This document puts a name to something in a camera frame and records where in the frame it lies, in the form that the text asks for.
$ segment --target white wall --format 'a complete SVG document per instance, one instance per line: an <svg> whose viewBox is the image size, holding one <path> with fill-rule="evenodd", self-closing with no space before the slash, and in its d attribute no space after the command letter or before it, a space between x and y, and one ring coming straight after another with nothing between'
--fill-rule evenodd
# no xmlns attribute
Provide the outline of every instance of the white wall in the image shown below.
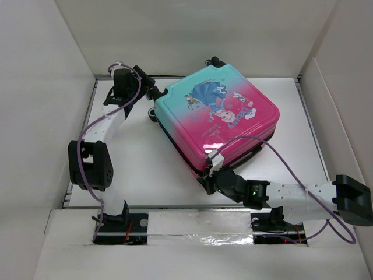
<svg viewBox="0 0 373 280"><path fill-rule="evenodd" d="M213 55L250 77L296 77L336 0L56 0L93 73L121 58L187 75Z"/></svg>
<svg viewBox="0 0 373 280"><path fill-rule="evenodd" d="M346 173L373 191L373 2L339 0L301 85L331 176ZM373 275L373 229L358 228Z"/></svg>
<svg viewBox="0 0 373 280"><path fill-rule="evenodd" d="M53 0L0 1L0 208L58 206L93 86Z"/></svg>

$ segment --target metal strip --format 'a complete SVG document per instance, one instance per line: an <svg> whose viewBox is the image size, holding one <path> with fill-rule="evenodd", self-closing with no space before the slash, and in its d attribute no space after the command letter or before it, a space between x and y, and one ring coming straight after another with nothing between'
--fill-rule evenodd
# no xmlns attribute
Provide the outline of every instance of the metal strip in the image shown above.
<svg viewBox="0 0 373 280"><path fill-rule="evenodd" d="M307 121L308 121L309 128L311 129L311 132L312 132L312 137L314 138L314 142L315 142L315 145L316 145L316 148L317 148L317 153L319 154L319 158L320 158L323 170L324 170L325 177L326 177L327 181L330 181L328 169L326 168L326 164L325 164L324 158L322 156L319 141L317 140L316 132L314 130L314 126L312 125L312 120L311 120L311 117L309 116L307 105L305 104L305 100L304 100L304 96L303 96L303 93L302 93L301 85L299 84L298 79L294 79L294 82L295 82L295 86L297 88L299 97L301 99L301 103L302 103L303 110L304 110L304 113L305 113Z"/></svg>

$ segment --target suitcase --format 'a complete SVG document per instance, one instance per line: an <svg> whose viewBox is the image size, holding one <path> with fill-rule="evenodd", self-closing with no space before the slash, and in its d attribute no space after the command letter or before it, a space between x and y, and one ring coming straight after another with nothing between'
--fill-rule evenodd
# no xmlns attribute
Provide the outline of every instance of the suitcase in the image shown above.
<svg viewBox="0 0 373 280"><path fill-rule="evenodd" d="M207 194L213 194L207 155L231 138L254 135L269 140L279 120L278 108L232 65L217 57L206 67L151 97L148 115L157 121ZM258 140L239 139L221 155L221 170L234 169L262 149Z"/></svg>

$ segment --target hard shell suitcase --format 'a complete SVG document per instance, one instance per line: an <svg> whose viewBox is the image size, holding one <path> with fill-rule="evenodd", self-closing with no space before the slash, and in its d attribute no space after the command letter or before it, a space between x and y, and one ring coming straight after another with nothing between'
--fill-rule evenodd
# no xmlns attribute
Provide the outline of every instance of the hard shell suitcase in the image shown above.
<svg viewBox="0 0 373 280"><path fill-rule="evenodd" d="M208 194L214 189L207 155L234 137L270 139L280 116L263 93L217 57L152 98L154 108L149 110L149 117L160 124ZM237 167L261 149L261 143L254 139L231 143L221 152L222 170Z"/></svg>

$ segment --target clear plastic film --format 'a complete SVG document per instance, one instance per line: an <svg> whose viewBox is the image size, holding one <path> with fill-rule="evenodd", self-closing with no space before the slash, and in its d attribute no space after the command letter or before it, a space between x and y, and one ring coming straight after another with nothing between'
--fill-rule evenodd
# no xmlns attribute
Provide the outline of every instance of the clear plastic film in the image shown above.
<svg viewBox="0 0 373 280"><path fill-rule="evenodd" d="M149 212L148 245L253 245L249 211Z"/></svg>

